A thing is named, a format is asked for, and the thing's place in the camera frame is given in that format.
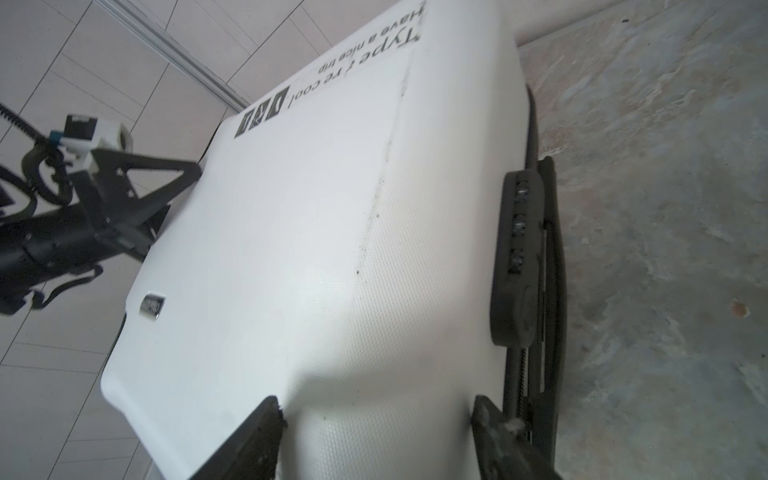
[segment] black strap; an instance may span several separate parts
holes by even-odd
[[[45,183],[40,174],[40,165],[45,162],[54,169],[51,179],[58,185],[58,193]],[[27,182],[35,189],[44,200],[54,205],[66,207],[72,202],[72,185],[67,178],[68,165],[64,162],[64,155],[50,142],[40,142],[22,158],[22,172]]]
[[[85,285],[86,283],[92,282],[97,276],[101,275],[104,272],[104,269],[101,268],[101,265],[94,265],[93,271],[94,271],[94,274],[91,276],[84,276],[82,278],[78,278],[57,286],[56,288],[53,289],[53,291],[51,292],[51,295],[48,296],[48,299],[46,301],[43,301],[43,299],[45,298],[45,294],[43,294],[43,292],[41,292],[40,290],[32,290],[32,292],[34,293],[34,296],[32,297],[32,309],[33,310],[44,309],[60,293],[63,293],[66,290],[71,289],[73,286]]]

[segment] metal rail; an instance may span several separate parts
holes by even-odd
[[[172,39],[165,30],[151,21],[141,10],[128,0],[94,0],[104,10],[123,24],[145,44],[168,60],[174,67],[188,77],[197,80],[211,94],[229,105],[235,111],[248,107],[248,102],[242,99],[226,82],[218,78],[212,71],[201,64],[186,48]]]

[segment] textured plastic surface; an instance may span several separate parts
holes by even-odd
[[[502,403],[488,306],[527,127],[495,0],[399,3],[222,124],[101,381],[166,478],[270,395],[281,478],[478,478],[469,417],[476,395]]]

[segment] concrete floor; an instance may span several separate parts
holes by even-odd
[[[564,478],[768,478],[768,2],[617,5],[521,49],[557,162]]]

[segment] floor tile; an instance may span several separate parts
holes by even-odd
[[[283,23],[238,71],[230,84],[259,99],[317,58],[317,52],[292,22]]]
[[[0,2],[0,102],[18,113],[73,29],[41,0]],[[0,128],[7,126],[0,120]]]
[[[90,96],[104,102],[132,121],[136,121],[144,106],[106,81],[101,80],[66,55],[59,55],[51,65],[51,71]]]
[[[78,23],[83,18],[85,10],[91,4],[91,0],[43,0],[43,2],[74,23]]]
[[[136,7],[143,11],[163,29],[168,25],[170,14],[174,10],[176,0],[132,0]]]
[[[134,153],[198,161],[227,106],[174,67],[168,68],[131,134]],[[155,190],[177,174],[132,170],[136,184]]]
[[[62,53],[142,105],[167,65],[98,5],[85,12]]]
[[[304,0],[302,6],[331,45],[349,37],[397,0]]]
[[[94,373],[0,366],[0,472],[47,478],[67,440]]]
[[[56,297],[43,310],[32,311],[16,336],[17,342],[107,353],[125,313],[125,297],[141,264],[127,255],[101,262],[104,273],[91,283],[76,286]],[[43,292],[72,280],[49,281]]]
[[[199,6],[203,7],[203,10],[216,20],[216,23],[221,25],[221,28],[226,30],[232,38],[237,42],[243,50],[249,54],[254,53],[259,45],[257,45],[248,34],[234,21],[229,14],[227,14],[221,6],[216,3],[216,0],[194,0]]]
[[[331,44],[325,35],[317,28],[315,22],[306,13],[303,5],[290,14],[290,21],[299,29],[301,35],[312,45],[318,55],[322,55],[331,48]]]
[[[81,352],[51,346],[13,343],[3,365],[26,366],[39,369],[68,370],[70,372],[99,373],[107,359],[103,353]]]
[[[48,480],[122,480],[131,458],[57,463]]]
[[[99,374],[69,435],[69,441],[132,438],[136,438],[136,434],[123,414],[101,396],[101,374]]]
[[[74,440],[64,445],[58,463],[132,458],[138,443],[139,439]]]
[[[149,456],[147,450],[139,442],[134,457],[131,459],[128,470],[125,472],[125,478],[123,480],[144,480],[147,476],[147,470],[152,463],[152,457]]]
[[[27,303],[18,312],[10,316],[0,317],[0,358],[2,358],[5,353],[8,352],[8,348],[11,346],[11,342],[13,342],[13,339],[16,337],[18,329],[22,327],[24,318],[26,318],[27,313],[29,313],[31,297],[32,294],[29,293],[26,296]]]
[[[261,45],[301,0],[214,0],[256,45]]]
[[[218,11],[222,13],[221,16],[229,19],[220,8]],[[233,29],[239,30],[233,22],[231,23]],[[229,80],[250,56],[250,52],[195,0],[178,1],[174,15],[168,23],[167,32],[225,81]]]
[[[22,110],[22,117],[43,134],[51,130],[64,130],[69,114],[116,120],[129,129],[134,126],[130,118],[52,71],[45,74],[35,94]]]

